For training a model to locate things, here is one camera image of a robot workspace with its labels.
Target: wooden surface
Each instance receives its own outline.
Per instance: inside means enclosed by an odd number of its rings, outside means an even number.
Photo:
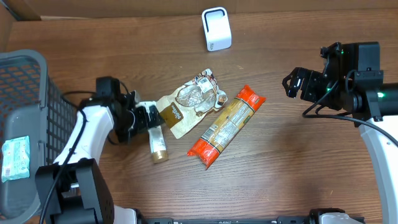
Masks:
[[[116,205],[147,217],[262,218],[339,207],[381,222],[371,160],[352,123],[303,119],[310,103],[286,97],[295,67],[322,70],[319,47],[380,41],[385,82],[398,82],[398,10],[230,15],[233,44],[206,51],[200,16],[15,23],[8,50],[34,49],[62,91],[94,90],[111,75],[144,100],[168,95],[205,68],[231,99],[244,84],[268,100],[205,170],[187,151],[216,119],[177,140],[164,128],[170,160],[153,165],[148,135],[104,147],[99,166]]]
[[[0,52],[6,50],[13,22],[15,22],[13,16],[3,5],[0,5]]]
[[[394,0],[5,0],[22,17],[133,17],[199,15],[205,9],[225,7],[229,13],[389,9]]]

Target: label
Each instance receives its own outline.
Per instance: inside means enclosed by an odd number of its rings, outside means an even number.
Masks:
[[[159,114],[169,128],[172,128],[175,124],[184,119],[181,111],[174,102],[172,102],[170,106],[164,108]]]
[[[228,122],[223,127],[223,129],[216,135],[214,140],[221,145],[222,148],[225,148],[228,143],[235,137],[238,133],[239,128],[235,126],[234,123]]]
[[[156,126],[148,129],[149,141],[150,141],[150,153],[158,151],[166,151],[166,144],[164,143],[162,128]]]
[[[222,152],[253,114],[245,101],[235,98],[201,138]]]
[[[206,77],[198,81],[198,86],[200,87],[202,93],[206,93],[207,91],[213,89],[213,84],[211,84],[209,79]]]

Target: basket mesh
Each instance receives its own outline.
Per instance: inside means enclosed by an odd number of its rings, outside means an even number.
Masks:
[[[37,63],[21,66],[0,65],[0,146],[4,142],[4,122],[14,109],[39,99],[40,67]]]
[[[61,99],[60,90],[48,80],[47,145],[45,163],[52,164],[65,147],[75,125],[75,111]]]

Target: laundry basket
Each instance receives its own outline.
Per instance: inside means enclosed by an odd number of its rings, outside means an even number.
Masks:
[[[41,54],[34,50],[0,54],[0,145],[22,136],[30,140],[30,177],[0,182],[0,224],[24,223],[41,212],[35,173],[61,153],[75,119],[75,110],[48,77]]]

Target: spaghetti package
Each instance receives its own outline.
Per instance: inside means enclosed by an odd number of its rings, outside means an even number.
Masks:
[[[206,169],[209,168],[265,100],[265,97],[256,95],[248,85],[245,85],[188,151],[187,156],[200,157]]]
[[[175,138],[187,134],[210,111],[218,111],[227,101],[213,72],[207,68],[156,102],[156,108]]]

